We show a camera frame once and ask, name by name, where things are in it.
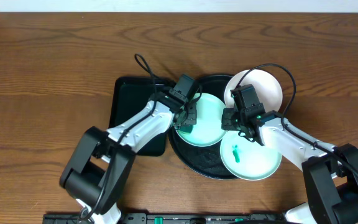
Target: black round tray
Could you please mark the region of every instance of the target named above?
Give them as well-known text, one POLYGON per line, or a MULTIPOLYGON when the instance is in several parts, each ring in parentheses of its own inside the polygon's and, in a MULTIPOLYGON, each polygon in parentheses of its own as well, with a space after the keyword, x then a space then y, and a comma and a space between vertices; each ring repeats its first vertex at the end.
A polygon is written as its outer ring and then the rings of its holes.
MULTIPOLYGON (((224 102, 224 89, 231 78, 232 75, 226 74, 208 75, 197 79, 197 81, 203 86, 203 93, 212 94, 224 102)), ((195 172, 213 179, 237 178, 225 168, 222 162, 221 141, 207 147, 192 146, 182 140, 173 128, 169 130, 168 138, 180 160, 195 172)))

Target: wooden table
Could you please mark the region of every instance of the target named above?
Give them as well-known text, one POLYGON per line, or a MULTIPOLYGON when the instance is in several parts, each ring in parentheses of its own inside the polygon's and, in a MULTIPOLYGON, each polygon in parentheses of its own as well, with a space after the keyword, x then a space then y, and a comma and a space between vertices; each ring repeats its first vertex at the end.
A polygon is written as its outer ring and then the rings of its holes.
MULTIPOLYGON (((298 84, 290 121, 358 147, 358 14, 0 13, 0 223, 80 209, 59 187, 60 174, 85 130, 107 128, 115 80, 147 75, 137 52, 175 80, 284 65, 298 84)), ((287 102, 290 79, 268 71, 287 102)), ((161 157, 136 159, 120 207, 281 212, 304 201, 303 175, 286 159, 265 180, 213 180, 167 144, 161 157)))

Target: wire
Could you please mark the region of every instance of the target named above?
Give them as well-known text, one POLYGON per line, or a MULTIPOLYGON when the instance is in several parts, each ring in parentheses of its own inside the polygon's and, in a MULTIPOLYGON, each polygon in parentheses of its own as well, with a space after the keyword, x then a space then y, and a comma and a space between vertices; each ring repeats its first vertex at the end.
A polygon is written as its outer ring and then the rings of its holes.
POLYGON ((330 150, 328 149, 325 149, 323 148, 322 146, 319 146, 317 141, 316 142, 312 142, 312 141, 309 141, 308 139, 300 136, 299 134, 295 133, 294 131, 292 131, 289 127, 288 127, 288 124, 285 124, 284 123, 284 117, 285 115, 287 115, 287 112, 288 110, 290 109, 292 103, 293 103, 293 100, 295 99, 295 94, 296 94, 296 83, 295 83, 295 79, 293 78, 293 75, 291 74, 291 72, 286 69, 285 67, 281 66, 281 65, 278 65, 278 64, 275 64, 275 63, 266 63, 266 64, 263 64, 263 65, 258 65, 256 67, 254 67, 253 69, 250 69, 248 72, 246 72, 240 79, 239 83, 237 84, 237 87, 240 87, 240 83, 243 81, 243 79, 253 70, 255 69, 258 69, 258 68, 262 68, 262 67, 268 67, 268 66, 273 66, 273 67, 278 67, 278 68, 281 68, 282 70, 284 70, 284 72, 286 72, 289 77, 291 78, 291 81, 292 81, 292 84, 293 84, 293 93, 292 93, 292 96, 291 96, 291 99, 290 101, 288 102, 288 104, 286 105, 285 109, 284 109, 284 112, 283 112, 283 116, 281 117, 281 124, 283 126, 283 128, 285 130, 287 130, 290 134, 294 135, 295 137, 301 139, 302 141, 310 144, 311 146, 313 146, 313 148, 318 148, 320 150, 322 150, 323 152, 329 154, 330 156, 332 156, 335 160, 337 160, 338 162, 340 162, 346 169, 348 169, 349 171, 351 171, 353 173, 354 176, 356 176, 358 178, 358 171, 356 168, 354 168, 350 163, 346 162, 344 159, 340 158, 339 156, 337 156, 335 153, 331 152, 330 150))
MULTIPOLYGON (((155 84, 155 78, 159 78, 158 76, 154 75, 152 69, 150 68, 150 66, 148 65, 148 63, 146 62, 146 60, 143 58, 143 56, 141 56, 141 54, 135 54, 135 60, 136 62, 147 72, 150 74, 150 77, 152 79, 152 84, 153 84, 153 89, 154 89, 154 104, 153 104, 153 107, 152 109, 141 119, 139 119, 138 121, 136 121, 135 123, 133 123, 132 125, 130 125, 127 129, 125 129, 122 134, 120 135, 118 141, 117 141, 117 144, 119 145, 121 143, 121 141, 124 139, 124 137, 128 134, 128 132, 134 128, 135 126, 137 126, 139 123, 141 123, 142 121, 144 121, 146 118, 148 118, 150 115, 153 114, 154 110, 155 110, 155 107, 157 105, 157 101, 156 101, 156 97, 157 97, 157 87, 156 87, 156 84, 155 84)), ((110 152, 111 155, 110 155, 110 161, 115 157, 115 152, 111 151, 110 152)), ((112 170, 112 165, 111 165, 111 162, 109 163, 109 166, 107 168, 107 171, 106 171, 106 176, 104 178, 104 181, 103 181, 103 184, 102 184, 102 188, 100 190, 100 194, 98 196, 98 199, 96 200, 96 203, 95 205, 93 206, 93 208, 91 209, 90 212, 88 212, 88 214, 85 216, 85 217, 81 217, 82 213, 86 210, 88 210, 87 207, 84 207, 81 209, 81 212, 80 212, 80 216, 78 217, 78 220, 81 220, 81 221, 87 221, 89 220, 93 213, 95 212, 95 210, 98 208, 99 204, 100 204, 100 201, 106 191, 106 187, 107 187, 107 184, 108 184, 108 180, 109 180, 109 177, 110 177, 110 174, 111 174, 111 170, 112 170)))

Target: white wall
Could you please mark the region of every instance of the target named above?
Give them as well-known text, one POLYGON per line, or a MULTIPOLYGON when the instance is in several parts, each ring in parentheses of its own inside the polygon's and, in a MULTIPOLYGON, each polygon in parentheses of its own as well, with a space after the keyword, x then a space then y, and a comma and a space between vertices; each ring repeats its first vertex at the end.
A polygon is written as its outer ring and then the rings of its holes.
POLYGON ((358 0, 0 0, 0 12, 358 12, 358 0))

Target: black cable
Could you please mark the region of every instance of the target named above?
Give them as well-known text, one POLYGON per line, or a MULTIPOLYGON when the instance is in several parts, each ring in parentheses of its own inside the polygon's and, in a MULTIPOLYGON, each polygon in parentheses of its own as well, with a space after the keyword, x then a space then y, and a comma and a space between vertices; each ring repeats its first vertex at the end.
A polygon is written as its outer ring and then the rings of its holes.
MULTIPOLYGON (((150 66, 148 65, 148 63, 146 62, 146 60, 143 58, 143 56, 141 56, 141 54, 135 54, 135 60, 136 62, 147 72, 150 74, 150 77, 152 79, 152 83, 153 83, 153 88, 154 88, 154 104, 153 104, 153 107, 152 109, 147 113, 147 115, 145 115, 143 118, 139 119, 138 121, 136 121, 135 123, 133 123, 132 125, 130 125, 127 129, 125 129, 122 134, 120 135, 118 141, 117 141, 117 144, 120 144, 121 141, 124 139, 124 137, 128 134, 128 132, 134 128, 135 126, 137 126, 140 122, 144 121, 146 118, 148 118, 150 115, 153 114, 154 110, 155 110, 155 107, 157 105, 157 101, 155 100, 156 99, 156 96, 157 96, 157 87, 156 87, 156 84, 155 84, 155 78, 159 78, 158 76, 154 75, 153 71, 151 70, 150 66), (142 63, 139 61, 138 57, 143 61, 144 63, 144 66, 142 65, 142 63)), ((111 151, 110 153, 112 153, 110 155, 110 161, 113 159, 113 157, 115 156, 115 152, 111 151)), ((85 216, 85 217, 81 217, 82 213, 85 211, 85 210, 88 210, 86 207, 84 207, 83 209, 81 209, 81 212, 80 212, 80 216, 78 217, 78 220, 81 220, 81 221, 87 221, 89 220, 94 211, 98 208, 99 204, 100 204, 100 201, 104 195, 104 192, 106 191, 106 187, 107 187, 107 183, 108 183, 108 180, 109 180, 109 177, 110 177, 110 173, 111 173, 111 170, 112 170, 112 165, 111 163, 109 163, 109 166, 107 168, 107 171, 106 171, 106 176, 104 178, 104 181, 103 181, 103 184, 102 184, 102 188, 100 190, 100 194, 99 194, 99 197, 95 203, 95 205, 93 206, 93 208, 91 209, 90 212, 88 212, 88 214, 85 216)))
POLYGON ((335 160, 337 160, 338 162, 340 162, 346 169, 350 170, 353 175, 355 175, 357 178, 358 178, 358 171, 356 170, 356 168, 354 168, 350 163, 346 162, 344 159, 340 158, 339 156, 335 155, 335 153, 331 152, 330 150, 328 149, 325 149, 321 146, 318 145, 317 141, 316 142, 312 142, 312 141, 309 141, 308 139, 300 136, 299 134, 295 133, 294 131, 292 131, 289 127, 288 127, 288 124, 285 124, 284 123, 284 117, 285 115, 287 115, 287 112, 288 110, 290 109, 291 105, 292 105, 292 102, 293 100, 295 99, 295 94, 296 94, 296 83, 295 83, 295 79, 293 78, 293 75, 291 74, 291 72, 286 69, 285 67, 281 66, 281 65, 277 65, 275 63, 266 63, 266 64, 263 64, 263 65, 258 65, 256 67, 254 67, 253 69, 250 69, 248 72, 246 72, 240 79, 239 83, 237 84, 236 88, 240 87, 240 83, 243 81, 243 79, 253 70, 255 69, 258 69, 258 68, 262 68, 262 67, 268 67, 268 66, 273 66, 273 67, 278 67, 278 68, 281 68, 282 70, 284 70, 284 72, 286 72, 290 78, 291 78, 291 81, 292 81, 292 84, 293 84, 293 93, 292 93, 292 96, 291 96, 291 99, 290 101, 288 102, 288 104, 286 105, 285 109, 284 109, 284 112, 283 112, 283 116, 281 117, 281 124, 283 126, 283 128, 285 130, 287 130, 290 134, 294 135, 295 137, 301 139, 302 141, 310 144, 311 146, 313 146, 314 148, 318 148, 320 150, 322 150, 323 152, 329 154, 330 156, 332 156, 335 160))

